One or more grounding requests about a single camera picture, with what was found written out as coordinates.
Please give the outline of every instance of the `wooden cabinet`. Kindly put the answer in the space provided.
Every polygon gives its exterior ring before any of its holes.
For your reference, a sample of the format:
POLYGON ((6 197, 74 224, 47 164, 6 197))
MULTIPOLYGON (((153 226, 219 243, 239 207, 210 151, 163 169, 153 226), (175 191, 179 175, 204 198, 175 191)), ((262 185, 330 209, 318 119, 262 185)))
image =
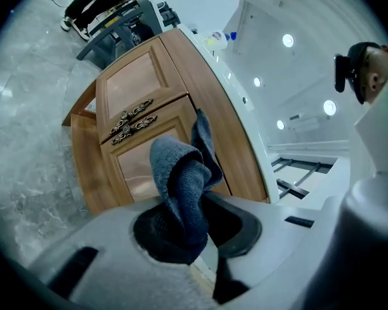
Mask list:
POLYGON ((120 121, 121 113, 148 104, 135 118, 144 117, 168 103, 186 96, 187 88, 157 37, 123 55, 96 80, 98 133, 103 143, 120 121))
MULTIPOLYGON (((197 119, 187 96, 148 115, 151 116, 156 119, 128 138, 115 144, 111 138, 102 145, 107 174, 122 205, 159 195, 149 164, 151 144, 165 134, 190 143, 191 127, 197 119)), ((216 190, 230 195, 225 181, 216 190)))
POLYGON ((253 149, 222 85, 174 29, 105 69, 63 122, 72 121, 77 173, 92 213, 158 196, 149 163, 151 144, 165 134, 190 143, 199 108, 210 121, 216 162, 224 173, 213 190, 268 202, 253 149), (95 97, 96 114, 86 112, 95 97), (135 132, 125 137, 123 127, 135 132))

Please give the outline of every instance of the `recessed light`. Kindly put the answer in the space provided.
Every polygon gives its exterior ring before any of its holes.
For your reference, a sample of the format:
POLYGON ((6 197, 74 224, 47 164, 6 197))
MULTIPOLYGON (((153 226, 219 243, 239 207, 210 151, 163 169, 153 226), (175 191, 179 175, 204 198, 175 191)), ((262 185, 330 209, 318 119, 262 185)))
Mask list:
POLYGON ((283 130, 285 128, 285 124, 282 121, 277 121, 277 127, 283 130))
POLYGON ((295 40, 293 39, 293 37, 290 34, 285 34, 283 36, 283 44, 284 44, 284 46, 292 47, 294 42, 295 42, 295 40))
POLYGON ((331 100, 326 100, 323 104, 323 110, 326 112, 327 115, 333 116, 336 113, 336 105, 335 102, 331 100))

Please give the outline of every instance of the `white countertop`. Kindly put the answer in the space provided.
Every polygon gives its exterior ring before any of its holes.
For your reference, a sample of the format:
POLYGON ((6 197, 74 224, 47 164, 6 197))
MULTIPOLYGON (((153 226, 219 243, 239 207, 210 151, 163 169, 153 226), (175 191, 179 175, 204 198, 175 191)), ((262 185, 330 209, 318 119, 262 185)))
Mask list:
POLYGON ((183 24, 178 25, 178 28, 192 42, 220 81, 254 150, 257 164, 266 184, 267 195, 271 203, 279 201, 279 192, 277 190, 277 182, 273 173, 272 164, 268 159, 263 139, 259 133, 259 122, 253 114, 254 106, 247 95, 247 91, 241 86, 235 74, 228 68, 224 61, 220 59, 219 62, 216 62, 208 49, 195 39, 193 32, 189 28, 183 24))

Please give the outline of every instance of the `marble floor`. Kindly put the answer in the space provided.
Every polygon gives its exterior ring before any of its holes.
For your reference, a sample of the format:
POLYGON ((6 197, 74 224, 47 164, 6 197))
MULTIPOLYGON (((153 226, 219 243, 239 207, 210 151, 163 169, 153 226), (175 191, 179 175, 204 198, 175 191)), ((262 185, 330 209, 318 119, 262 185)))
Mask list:
POLYGON ((0 33, 0 243, 22 265, 89 219, 61 122, 100 69, 76 60, 84 42, 63 13, 24 0, 0 33))

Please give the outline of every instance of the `blue towel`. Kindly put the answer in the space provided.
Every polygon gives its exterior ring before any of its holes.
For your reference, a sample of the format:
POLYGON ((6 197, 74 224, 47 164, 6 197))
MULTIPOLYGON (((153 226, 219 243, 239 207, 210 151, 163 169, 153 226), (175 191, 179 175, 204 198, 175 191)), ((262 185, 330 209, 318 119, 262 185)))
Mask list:
POLYGON ((201 196, 222 180, 215 162, 208 119, 201 109, 191 130, 191 145, 163 136, 151 146, 149 160, 155 185, 178 222, 184 244, 201 253, 207 244, 208 223, 201 209, 201 196))

